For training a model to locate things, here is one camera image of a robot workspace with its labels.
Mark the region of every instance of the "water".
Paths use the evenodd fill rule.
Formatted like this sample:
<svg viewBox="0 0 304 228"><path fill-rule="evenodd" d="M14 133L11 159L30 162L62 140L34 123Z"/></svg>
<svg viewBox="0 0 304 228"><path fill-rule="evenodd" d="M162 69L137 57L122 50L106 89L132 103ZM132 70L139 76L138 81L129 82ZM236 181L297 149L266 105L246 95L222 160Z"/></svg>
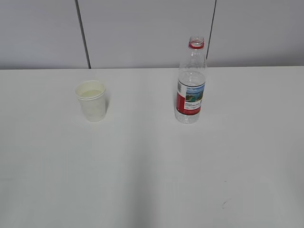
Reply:
<svg viewBox="0 0 304 228"><path fill-rule="evenodd" d="M180 69L179 81L187 86L200 86L205 83L205 76L196 70ZM200 112L194 115L185 115L175 108L175 117L184 124L192 124L198 121Z"/></svg>
<svg viewBox="0 0 304 228"><path fill-rule="evenodd" d="M86 91L84 93L81 94L81 97L83 98L90 98L90 97L93 97L93 96L97 96L101 94L101 91L100 90L89 90L89 91Z"/></svg>

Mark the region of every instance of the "water bottle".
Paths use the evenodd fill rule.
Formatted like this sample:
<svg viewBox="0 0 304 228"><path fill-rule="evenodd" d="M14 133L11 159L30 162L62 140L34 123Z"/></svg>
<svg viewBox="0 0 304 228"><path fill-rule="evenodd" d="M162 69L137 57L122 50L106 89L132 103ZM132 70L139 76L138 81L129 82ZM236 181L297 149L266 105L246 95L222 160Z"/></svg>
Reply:
<svg viewBox="0 0 304 228"><path fill-rule="evenodd" d="M207 68L203 49L204 37L190 37L188 58L180 63L175 117L184 124L194 123L200 116Z"/></svg>

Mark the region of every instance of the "gray wall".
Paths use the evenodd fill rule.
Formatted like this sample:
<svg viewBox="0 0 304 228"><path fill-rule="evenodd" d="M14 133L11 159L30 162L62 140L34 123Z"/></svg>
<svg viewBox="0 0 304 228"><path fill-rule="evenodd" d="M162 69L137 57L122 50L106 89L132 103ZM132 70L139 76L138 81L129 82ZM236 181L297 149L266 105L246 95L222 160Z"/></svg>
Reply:
<svg viewBox="0 0 304 228"><path fill-rule="evenodd" d="M92 68L177 67L215 0L78 0ZM304 65L303 0L218 0L210 67ZM0 69L88 68L74 0L2 0Z"/></svg>
<svg viewBox="0 0 304 228"><path fill-rule="evenodd" d="M0 68L86 68L72 0L1 0Z"/></svg>
<svg viewBox="0 0 304 228"><path fill-rule="evenodd" d="M304 65L304 0L218 0L208 63Z"/></svg>

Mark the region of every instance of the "paper cup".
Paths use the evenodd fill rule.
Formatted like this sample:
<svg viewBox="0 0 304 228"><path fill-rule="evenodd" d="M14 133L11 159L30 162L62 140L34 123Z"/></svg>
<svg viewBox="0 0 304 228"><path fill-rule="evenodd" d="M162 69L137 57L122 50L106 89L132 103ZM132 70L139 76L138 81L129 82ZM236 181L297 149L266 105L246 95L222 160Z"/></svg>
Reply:
<svg viewBox="0 0 304 228"><path fill-rule="evenodd" d="M99 81L86 81L75 89L75 94L86 119L97 122L105 116L105 86Z"/></svg>

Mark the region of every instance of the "white table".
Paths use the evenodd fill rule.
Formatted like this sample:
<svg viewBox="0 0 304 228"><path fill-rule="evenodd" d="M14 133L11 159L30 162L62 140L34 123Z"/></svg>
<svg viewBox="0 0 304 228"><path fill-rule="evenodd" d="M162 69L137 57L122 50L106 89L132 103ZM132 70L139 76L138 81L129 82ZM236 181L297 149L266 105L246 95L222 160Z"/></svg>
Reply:
<svg viewBox="0 0 304 228"><path fill-rule="evenodd" d="M210 68L192 125L177 73L0 71L0 227L302 228L304 67ZM98 123L74 95L90 79Z"/></svg>

